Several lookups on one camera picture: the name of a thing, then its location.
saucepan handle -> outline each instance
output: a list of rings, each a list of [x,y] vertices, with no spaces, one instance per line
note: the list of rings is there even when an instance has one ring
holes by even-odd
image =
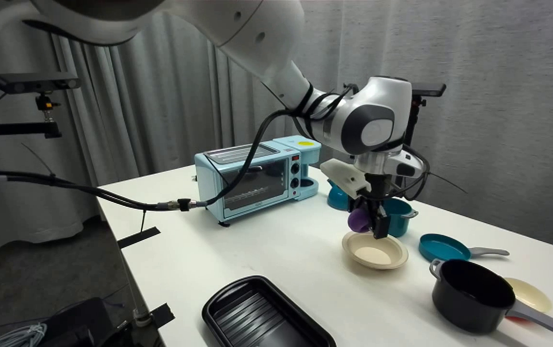
[[[433,273],[433,277],[439,277],[441,266],[443,266],[443,260],[439,260],[439,258],[433,258],[433,260],[429,262],[429,271]]]
[[[408,214],[402,214],[404,219],[410,219],[410,217],[416,217],[418,212],[416,210],[410,210]]]
[[[510,306],[510,310],[506,314],[531,320],[531,321],[553,331],[553,318],[527,306],[527,304],[523,304],[522,300],[514,300],[514,304]]]
[[[504,250],[504,248],[471,246],[468,250],[470,250],[470,258],[475,258],[475,256],[508,256],[508,250]]]

blue cup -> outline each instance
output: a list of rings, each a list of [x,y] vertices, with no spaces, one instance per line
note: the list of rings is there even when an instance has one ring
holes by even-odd
[[[350,196],[340,190],[331,179],[329,179],[331,190],[327,196],[327,204],[335,210],[350,210]]]
[[[385,198],[383,208],[389,215],[389,235],[402,237],[408,231],[408,219],[418,212],[410,204],[396,198]]]

black baking tray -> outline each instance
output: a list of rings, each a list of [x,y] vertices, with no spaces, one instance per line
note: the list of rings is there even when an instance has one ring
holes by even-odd
[[[261,275],[219,289],[202,320],[225,347],[335,347],[333,337]]]

white table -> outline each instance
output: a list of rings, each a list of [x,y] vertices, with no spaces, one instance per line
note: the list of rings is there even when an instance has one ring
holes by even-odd
[[[105,185],[113,192],[159,202],[198,198],[194,167]],[[400,239],[408,262],[394,271],[350,264],[340,252],[346,214],[325,204],[329,185],[313,169],[319,192],[219,227],[206,210],[148,212],[146,227],[161,233],[125,246],[123,256],[148,304],[167,302],[173,321],[159,329],[165,345],[206,345],[202,304],[225,283],[260,273],[321,323],[340,347],[362,345],[553,345],[553,333],[504,320],[491,335],[470,335],[431,304],[433,277],[418,254],[418,237],[446,233],[473,246],[502,246],[508,260],[479,260],[500,275],[525,279],[553,300],[553,244],[527,239],[421,202]],[[115,239],[136,233],[140,212],[100,200]]]

floor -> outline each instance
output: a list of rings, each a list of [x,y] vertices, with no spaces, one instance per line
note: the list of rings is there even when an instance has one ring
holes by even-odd
[[[113,323],[130,318],[132,302],[144,308],[103,221],[86,221],[73,239],[0,248],[0,333],[40,321],[90,296],[103,298]],[[154,327],[134,331],[136,345],[155,341]]]

